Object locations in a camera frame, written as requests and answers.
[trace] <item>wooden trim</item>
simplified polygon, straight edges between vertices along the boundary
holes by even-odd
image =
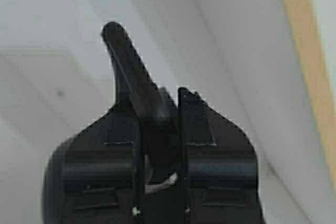
[[[325,158],[336,190],[336,117],[311,0],[283,0]]]

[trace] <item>black plastic part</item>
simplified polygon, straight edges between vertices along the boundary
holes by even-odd
[[[51,157],[44,223],[264,223],[257,157],[244,132],[186,88],[176,107],[119,24],[108,23],[102,37],[116,77],[115,104]],[[145,156],[153,168],[149,182]],[[145,183],[173,174],[174,185],[145,193]]]

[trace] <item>wooden edge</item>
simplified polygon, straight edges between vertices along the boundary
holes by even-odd
[[[325,56],[311,0],[283,0],[301,69],[336,190],[336,120]]]

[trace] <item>white ceiling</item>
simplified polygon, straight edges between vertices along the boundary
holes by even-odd
[[[51,151],[113,104],[100,39],[110,20],[125,26],[153,79],[174,98],[177,86],[197,90],[244,129],[259,155],[267,223],[336,219],[281,0],[2,0],[0,7],[4,223],[40,221]]]

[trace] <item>curved black lever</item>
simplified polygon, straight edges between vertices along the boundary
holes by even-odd
[[[124,28],[116,22],[107,23],[102,38],[108,48],[117,80],[117,100],[123,95],[129,95],[141,120],[169,122],[169,109]]]

